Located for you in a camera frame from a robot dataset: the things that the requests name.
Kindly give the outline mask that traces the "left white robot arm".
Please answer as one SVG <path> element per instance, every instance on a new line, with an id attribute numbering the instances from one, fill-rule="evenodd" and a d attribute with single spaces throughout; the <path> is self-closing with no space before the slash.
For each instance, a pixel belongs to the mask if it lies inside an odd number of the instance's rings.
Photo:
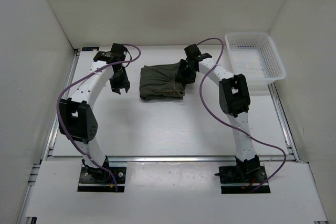
<path id="1" fill-rule="evenodd" d="M 110 169 L 96 140 L 98 122 L 93 113 L 94 104 L 107 83 L 117 94 L 130 89 L 124 66 L 131 62 L 126 60 L 128 50 L 122 44 L 113 46 L 116 49 L 97 52 L 89 73 L 65 88 L 67 91 L 76 86 L 75 91 L 66 99 L 62 98 L 65 93 L 62 91 L 57 100 L 59 130 L 82 155 L 83 164 L 92 168 L 91 174 L 98 182 L 108 180 Z"/>

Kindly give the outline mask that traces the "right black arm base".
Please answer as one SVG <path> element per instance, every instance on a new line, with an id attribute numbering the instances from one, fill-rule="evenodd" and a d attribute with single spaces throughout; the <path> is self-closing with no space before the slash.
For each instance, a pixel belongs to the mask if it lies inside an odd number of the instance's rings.
<path id="1" fill-rule="evenodd" d="M 224 165 L 214 174 L 219 177 L 222 195 L 271 193 L 266 169 L 255 156 L 249 161 L 236 159 L 235 165 Z"/>

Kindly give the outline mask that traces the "white perforated plastic basket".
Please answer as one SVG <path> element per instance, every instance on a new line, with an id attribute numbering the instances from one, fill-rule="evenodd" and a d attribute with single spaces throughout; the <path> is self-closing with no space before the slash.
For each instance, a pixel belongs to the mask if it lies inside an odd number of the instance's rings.
<path id="1" fill-rule="evenodd" d="M 225 43 L 232 70 L 245 76 L 250 93 L 267 93 L 270 84 L 287 76 L 276 45 L 268 33 L 227 33 Z"/>

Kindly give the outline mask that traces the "olive green shorts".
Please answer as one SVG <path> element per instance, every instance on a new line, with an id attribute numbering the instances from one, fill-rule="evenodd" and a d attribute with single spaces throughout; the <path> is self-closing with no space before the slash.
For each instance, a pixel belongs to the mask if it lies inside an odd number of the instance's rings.
<path id="1" fill-rule="evenodd" d="M 139 92 L 143 101 L 183 99 L 185 85 L 175 80 L 179 63 L 144 66 L 140 71 Z"/>

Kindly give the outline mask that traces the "black corner label plate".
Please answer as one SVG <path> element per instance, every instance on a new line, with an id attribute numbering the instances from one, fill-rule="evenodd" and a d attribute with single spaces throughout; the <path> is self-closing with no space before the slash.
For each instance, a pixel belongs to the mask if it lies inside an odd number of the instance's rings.
<path id="1" fill-rule="evenodd" d="M 100 47 L 82 47 L 81 51 L 99 51 Z"/>

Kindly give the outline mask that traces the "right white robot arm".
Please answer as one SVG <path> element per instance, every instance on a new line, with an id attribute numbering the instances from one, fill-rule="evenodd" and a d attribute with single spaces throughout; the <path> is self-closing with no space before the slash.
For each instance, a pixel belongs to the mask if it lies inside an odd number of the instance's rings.
<path id="1" fill-rule="evenodd" d="M 183 84 L 195 81 L 200 72 L 210 78 L 219 88 L 219 105 L 227 115 L 235 141 L 236 177 L 247 182 L 260 167 L 259 157 L 253 147 L 248 125 L 250 95 L 243 74 L 235 75 L 217 64 L 208 53 L 186 54 L 180 61 L 176 79 Z"/>

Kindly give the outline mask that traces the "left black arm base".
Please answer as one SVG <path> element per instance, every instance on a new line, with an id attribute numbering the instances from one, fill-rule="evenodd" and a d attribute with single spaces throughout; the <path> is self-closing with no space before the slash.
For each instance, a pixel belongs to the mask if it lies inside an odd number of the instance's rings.
<path id="1" fill-rule="evenodd" d="M 110 166 L 110 172 L 116 180 L 113 180 L 110 173 L 99 168 L 93 168 L 84 164 L 78 180 L 78 192 L 99 192 L 99 193 L 123 193 L 125 190 L 125 179 L 127 168 L 123 166 Z"/>

